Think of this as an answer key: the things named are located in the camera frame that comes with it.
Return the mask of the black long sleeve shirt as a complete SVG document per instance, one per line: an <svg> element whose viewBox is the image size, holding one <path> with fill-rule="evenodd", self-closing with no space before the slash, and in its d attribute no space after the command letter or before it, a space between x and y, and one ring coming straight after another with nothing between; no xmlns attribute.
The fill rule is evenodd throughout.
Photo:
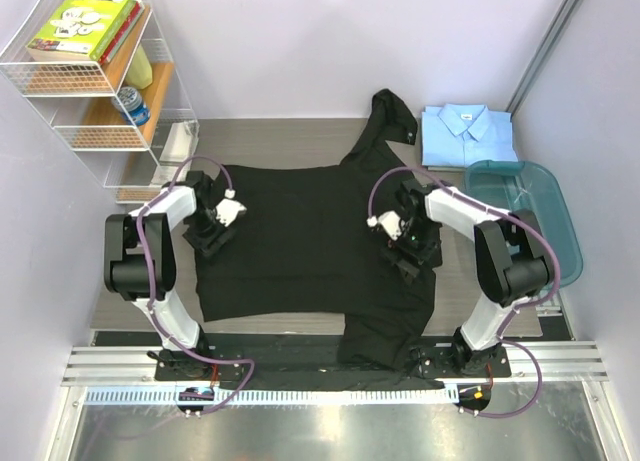
<svg viewBox="0 0 640 461"><path fill-rule="evenodd" d="M417 127L404 101L383 89L338 164L230 166L247 211L217 254L195 259L204 319L338 313L345 322L340 362L402 369L434 312L436 276L425 263L413 281L403 280L382 254L385 235L366 219L369 207L399 209L396 193L409 174L391 144L413 144Z"/></svg>

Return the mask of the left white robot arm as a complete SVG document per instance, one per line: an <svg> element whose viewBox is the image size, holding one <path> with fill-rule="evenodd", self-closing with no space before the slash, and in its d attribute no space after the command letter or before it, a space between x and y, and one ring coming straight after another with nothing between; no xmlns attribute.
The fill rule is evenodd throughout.
<svg viewBox="0 0 640 461"><path fill-rule="evenodd" d="M207 259L228 243L233 223L246 213L236 198L231 177L220 200L214 180L190 171L183 181L172 180L140 208L113 214L105 221L104 285L137 307L161 340L156 361L162 380L206 378L213 371L213 355L202 326L188 314L175 285L177 262L172 232L183 224L195 254Z"/></svg>

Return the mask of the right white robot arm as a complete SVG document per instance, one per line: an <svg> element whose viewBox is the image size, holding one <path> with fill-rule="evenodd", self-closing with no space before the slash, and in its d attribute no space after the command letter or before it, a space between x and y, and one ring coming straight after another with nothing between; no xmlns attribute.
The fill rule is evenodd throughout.
<svg viewBox="0 0 640 461"><path fill-rule="evenodd" d="M481 295L453 335L450 361L472 376L496 354L511 317L556 279L558 261L530 210L509 212L471 198L455 187L403 182L400 208L370 213L368 226L388 241L383 256L407 284L441 256L439 230L447 226L472 241Z"/></svg>

